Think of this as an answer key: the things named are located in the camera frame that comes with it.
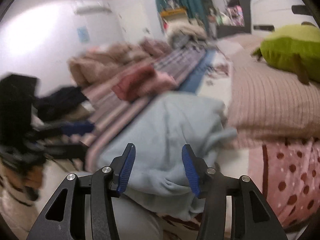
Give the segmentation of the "cream ribbed sleeve forearm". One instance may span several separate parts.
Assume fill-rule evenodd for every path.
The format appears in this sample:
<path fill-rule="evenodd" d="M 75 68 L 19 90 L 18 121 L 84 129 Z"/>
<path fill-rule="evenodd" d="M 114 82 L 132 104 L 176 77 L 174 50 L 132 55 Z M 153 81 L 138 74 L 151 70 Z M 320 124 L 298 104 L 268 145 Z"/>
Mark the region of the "cream ribbed sleeve forearm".
<path fill-rule="evenodd" d="M 19 239 L 26 239 L 38 211 L 35 202 L 23 191 L 24 187 L 38 190 L 42 186 L 43 166 L 34 166 L 25 178 L 1 164 L 1 215 Z"/>

